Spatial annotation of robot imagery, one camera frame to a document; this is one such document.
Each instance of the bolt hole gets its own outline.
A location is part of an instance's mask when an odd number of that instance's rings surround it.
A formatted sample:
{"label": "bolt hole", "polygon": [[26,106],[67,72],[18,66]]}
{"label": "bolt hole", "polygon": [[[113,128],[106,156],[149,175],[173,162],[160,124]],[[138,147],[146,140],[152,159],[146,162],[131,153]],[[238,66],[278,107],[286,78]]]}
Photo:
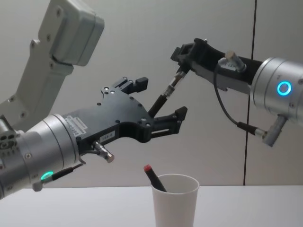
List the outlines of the bolt hole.
{"label": "bolt hole", "polygon": [[61,10],[58,9],[56,14],[57,14],[57,17],[59,17],[61,15]]}
{"label": "bolt hole", "polygon": [[47,40],[48,42],[51,41],[51,34],[47,34],[46,40]]}
{"label": "bolt hole", "polygon": [[12,102],[14,102],[15,101],[15,97],[11,97],[10,99],[9,99],[9,102],[10,103],[12,103]]}

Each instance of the metal cylinder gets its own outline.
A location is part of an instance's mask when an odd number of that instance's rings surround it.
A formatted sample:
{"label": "metal cylinder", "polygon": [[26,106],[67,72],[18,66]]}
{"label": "metal cylinder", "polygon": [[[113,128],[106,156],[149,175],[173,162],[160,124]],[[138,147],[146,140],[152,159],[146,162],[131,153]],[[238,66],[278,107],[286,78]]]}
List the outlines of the metal cylinder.
{"label": "metal cylinder", "polygon": [[4,168],[0,170],[0,196],[6,197],[35,184],[45,173],[56,173],[78,159],[77,142],[65,120],[50,115],[21,133],[17,146],[1,157]]}
{"label": "metal cylinder", "polygon": [[228,51],[225,54],[226,59],[236,68],[238,72],[244,72],[246,65],[242,60],[236,55],[234,51]]}
{"label": "metal cylinder", "polygon": [[250,97],[256,107],[303,125],[303,64],[267,59],[254,77]]}
{"label": "metal cylinder", "polygon": [[115,156],[111,154],[102,144],[100,144],[98,141],[95,141],[93,143],[93,148],[100,152],[101,157],[103,157],[108,163],[111,163]]}
{"label": "metal cylinder", "polygon": [[286,121],[287,121],[287,119],[285,117],[278,116],[275,123],[270,127],[270,129],[266,133],[266,136],[263,139],[263,143],[272,147],[274,145],[274,143],[276,142],[276,140],[278,139]]}

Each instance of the black bracket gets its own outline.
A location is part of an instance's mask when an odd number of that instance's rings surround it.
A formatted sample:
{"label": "black bracket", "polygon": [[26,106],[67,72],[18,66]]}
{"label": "black bracket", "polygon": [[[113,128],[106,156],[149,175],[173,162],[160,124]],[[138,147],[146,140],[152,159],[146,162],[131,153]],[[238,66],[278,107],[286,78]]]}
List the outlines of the black bracket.
{"label": "black bracket", "polygon": [[[218,61],[225,54],[213,47],[207,41],[196,38],[193,43],[177,47],[171,56],[173,61],[178,62],[179,70],[193,71],[213,83],[213,73]],[[246,64],[244,73],[239,73],[233,67],[221,67],[218,71],[217,84],[221,90],[231,88],[242,93],[249,94],[252,80],[262,64],[261,61],[240,57]]]}
{"label": "black bracket", "polygon": [[79,152],[92,150],[91,144],[99,140],[102,145],[121,137],[146,143],[152,138],[179,133],[187,108],[173,114],[151,118],[143,105],[129,94],[146,90],[147,78],[135,82],[123,78],[111,87],[103,87],[103,100],[96,106],[80,109],[63,117],[73,130]]}

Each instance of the robotic arm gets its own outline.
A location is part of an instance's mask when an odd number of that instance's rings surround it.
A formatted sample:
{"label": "robotic arm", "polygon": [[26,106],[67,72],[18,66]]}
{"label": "robotic arm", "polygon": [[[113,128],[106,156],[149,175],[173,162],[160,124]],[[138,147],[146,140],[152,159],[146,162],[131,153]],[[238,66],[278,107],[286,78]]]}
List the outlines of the robotic arm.
{"label": "robotic arm", "polygon": [[179,132],[186,107],[154,118],[130,96],[147,88],[147,78],[122,78],[101,89],[96,106],[47,116],[65,76],[88,63],[103,28],[81,1],[51,0],[17,92],[0,104],[0,199],[29,185],[42,190],[84,165],[88,153],[112,162],[104,146],[118,138],[146,143]]}
{"label": "robotic arm", "polygon": [[[225,114],[239,128],[260,136],[273,146],[287,120],[303,125],[303,64],[282,58],[264,62],[238,57],[234,52],[220,52],[207,41],[176,48],[171,59],[178,62],[179,71],[191,70],[214,84]],[[277,120],[268,131],[233,120],[224,108],[217,89],[227,88],[250,95],[254,105],[276,115]]]}

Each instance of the table surface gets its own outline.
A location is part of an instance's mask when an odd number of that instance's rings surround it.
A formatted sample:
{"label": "table surface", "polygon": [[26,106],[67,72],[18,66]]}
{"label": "table surface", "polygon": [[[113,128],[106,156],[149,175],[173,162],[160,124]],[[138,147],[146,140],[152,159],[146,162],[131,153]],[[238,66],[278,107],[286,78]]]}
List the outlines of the table surface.
{"label": "table surface", "polygon": [[[21,190],[0,201],[3,227],[155,227],[150,187]],[[195,227],[301,227],[303,186],[202,186]]]}

